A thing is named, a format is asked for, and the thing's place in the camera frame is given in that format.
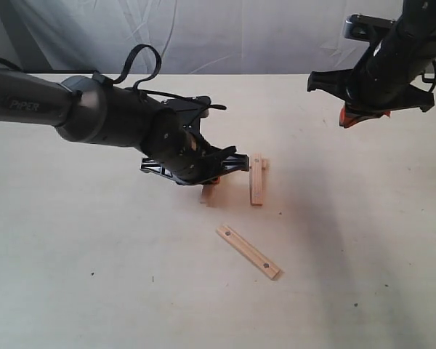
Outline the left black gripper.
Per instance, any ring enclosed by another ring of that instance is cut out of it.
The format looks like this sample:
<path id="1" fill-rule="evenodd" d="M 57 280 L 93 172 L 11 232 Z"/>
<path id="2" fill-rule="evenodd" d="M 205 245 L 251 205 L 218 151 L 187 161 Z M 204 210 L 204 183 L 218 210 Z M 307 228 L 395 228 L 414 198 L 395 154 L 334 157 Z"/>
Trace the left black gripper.
<path id="1" fill-rule="evenodd" d="M 218 185 L 224 175 L 249 170 L 246 154 L 238 154 L 235 146 L 214 147 L 196 129 L 184 128 L 172 111 L 154 117 L 141 151 L 146 155 L 142 172 L 179 185 Z"/>

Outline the left grey Piper arm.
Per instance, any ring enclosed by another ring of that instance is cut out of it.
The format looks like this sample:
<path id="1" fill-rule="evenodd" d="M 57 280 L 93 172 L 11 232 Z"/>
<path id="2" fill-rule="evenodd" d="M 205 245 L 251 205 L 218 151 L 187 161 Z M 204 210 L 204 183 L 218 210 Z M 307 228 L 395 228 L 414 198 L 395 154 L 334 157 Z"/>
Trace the left grey Piper arm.
<path id="1" fill-rule="evenodd" d="M 0 58 L 0 121 L 47 125 L 72 143 L 134 148 L 140 169 L 178 185 L 208 185 L 249 170 L 235 147 L 218 148 L 201 134 L 210 97 L 121 87 L 101 73 L 50 82 Z"/>

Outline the right grey Piper arm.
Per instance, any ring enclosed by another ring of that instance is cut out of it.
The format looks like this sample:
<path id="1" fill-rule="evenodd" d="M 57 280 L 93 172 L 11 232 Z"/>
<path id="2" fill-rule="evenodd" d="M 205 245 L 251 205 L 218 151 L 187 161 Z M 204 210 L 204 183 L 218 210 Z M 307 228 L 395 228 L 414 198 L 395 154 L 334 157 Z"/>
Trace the right grey Piper arm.
<path id="1" fill-rule="evenodd" d="M 355 66 L 313 71 L 307 80 L 307 91 L 321 90 L 343 101 L 341 127 L 393 111 L 418 108 L 426 113 L 434 107 L 433 91 L 412 83 L 432 65 L 433 78 L 423 81 L 436 86 L 436 1 L 404 1 L 396 20 L 350 15 L 344 37 L 368 43 Z"/>

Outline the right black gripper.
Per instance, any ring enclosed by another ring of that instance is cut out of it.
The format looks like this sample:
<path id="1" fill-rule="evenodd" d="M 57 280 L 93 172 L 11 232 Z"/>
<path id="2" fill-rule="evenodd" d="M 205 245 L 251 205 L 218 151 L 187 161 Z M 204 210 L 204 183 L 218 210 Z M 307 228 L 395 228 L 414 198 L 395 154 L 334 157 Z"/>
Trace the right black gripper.
<path id="1" fill-rule="evenodd" d="M 307 91 L 319 89 L 345 101 L 339 114 L 342 128 L 361 122 L 361 113 L 380 119 L 403 109 L 427 112 L 435 105 L 434 95 L 411 85 L 423 69 L 410 58 L 415 44 L 416 40 L 399 36 L 372 41 L 354 68 L 313 71 Z"/>

